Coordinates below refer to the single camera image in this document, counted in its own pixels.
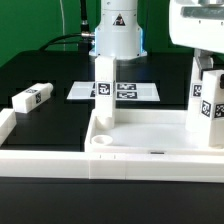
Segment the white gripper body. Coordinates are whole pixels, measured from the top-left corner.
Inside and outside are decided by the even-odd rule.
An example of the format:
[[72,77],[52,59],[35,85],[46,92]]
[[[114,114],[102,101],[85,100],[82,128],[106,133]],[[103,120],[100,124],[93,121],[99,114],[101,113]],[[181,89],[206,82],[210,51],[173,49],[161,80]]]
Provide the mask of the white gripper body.
[[224,53],[224,0],[170,0],[169,34],[176,45]]

